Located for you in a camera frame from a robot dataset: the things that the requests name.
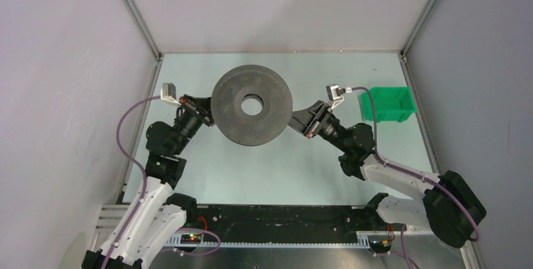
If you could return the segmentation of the dark grey cable spool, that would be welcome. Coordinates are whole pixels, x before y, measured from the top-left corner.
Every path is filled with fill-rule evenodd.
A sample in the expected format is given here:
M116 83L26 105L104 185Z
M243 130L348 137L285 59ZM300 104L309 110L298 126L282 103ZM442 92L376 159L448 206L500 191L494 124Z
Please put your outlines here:
M243 146L264 145L286 129L292 94L286 81L261 65L242 65L226 72L211 95L216 126L229 140Z

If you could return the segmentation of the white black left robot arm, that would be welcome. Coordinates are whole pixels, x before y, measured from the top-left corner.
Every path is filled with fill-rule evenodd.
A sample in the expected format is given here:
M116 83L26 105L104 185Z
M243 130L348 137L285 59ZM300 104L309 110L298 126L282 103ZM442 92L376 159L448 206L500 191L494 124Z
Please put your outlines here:
M83 268L149 268L174 232L198 223L196 199L174 190L187 163L179 155L201 126L214 125L211 98L183 95L177 104L172 125L147 128L146 165L133 160L143 178L134 201L101 247L86 252Z

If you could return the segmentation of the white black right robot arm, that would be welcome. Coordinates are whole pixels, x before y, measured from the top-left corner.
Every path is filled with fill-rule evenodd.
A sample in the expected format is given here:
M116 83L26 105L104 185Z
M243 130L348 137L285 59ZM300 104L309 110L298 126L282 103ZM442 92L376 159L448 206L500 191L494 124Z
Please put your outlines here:
M381 230L389 223L417 226L432 231L453 248L480 239L478 225L486 217L486 209L460 174L415 170L382 157L370 125L345 128L322 101L293 112L289 125L306 138L320 136L342 151L338 160L345 175L385 185L406 196L374 196L366 205L365 220L370 228Z

